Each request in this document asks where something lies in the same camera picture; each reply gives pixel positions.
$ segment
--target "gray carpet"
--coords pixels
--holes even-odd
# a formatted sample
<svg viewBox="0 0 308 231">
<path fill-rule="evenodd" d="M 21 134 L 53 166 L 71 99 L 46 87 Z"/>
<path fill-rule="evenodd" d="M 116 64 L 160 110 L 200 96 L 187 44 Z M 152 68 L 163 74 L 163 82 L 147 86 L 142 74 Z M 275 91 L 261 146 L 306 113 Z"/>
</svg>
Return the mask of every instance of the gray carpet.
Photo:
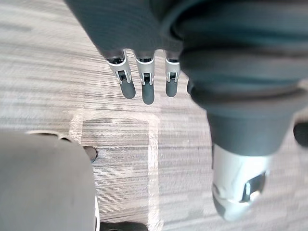
<svg viewBox="0 0 308 231">
<path fill-rule="evenodd" d="M 97 147 L 101 220 L 139 221 L 150 231 L 308 230 L 308 152 L 290 132 L 264 195 L 243 219 L 223 221 L 212 202 L 205 111 L 186 93 L 165 94 L 156 52 L 155 102 L 127 100 L 103 58 L 60 0 L 0 2 L 0 128 L 51 129 Z M 308 111 L 298 118 L 308 116 Z"/>
</svg>

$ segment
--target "cylindrical robot limb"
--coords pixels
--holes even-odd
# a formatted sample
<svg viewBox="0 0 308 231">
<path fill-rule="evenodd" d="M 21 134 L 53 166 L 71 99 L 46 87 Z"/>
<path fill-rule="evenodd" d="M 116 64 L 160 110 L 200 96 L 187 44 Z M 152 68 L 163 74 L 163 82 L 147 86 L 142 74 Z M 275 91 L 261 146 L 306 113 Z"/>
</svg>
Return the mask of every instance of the cylindrical robot limb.
<svg viewBox="0 0 308 231">
<path fill-rule="evenodd" d="M 174 59 L 166 52 L 166 94 L 169 97 L 174 97 L 178 91 L 178 79 L 180 76 L 179 59 Z"/>
<path fill-rule="evenodd" d="M 154 102 L 154 51 L 135 52 L 137 68 L 142 84 L 142 99 L 145 104 Z"/>
<path fill-rule="evenodd" d="M 106 58 L 112 72 L 117 78 L 122 93 L 125 98 L 132 99 L 135 97 L 136 90 L 131 78 L 130 67 L 127 60 L 125 51 L 107 52 L 104 57 Z"/>
</svg>

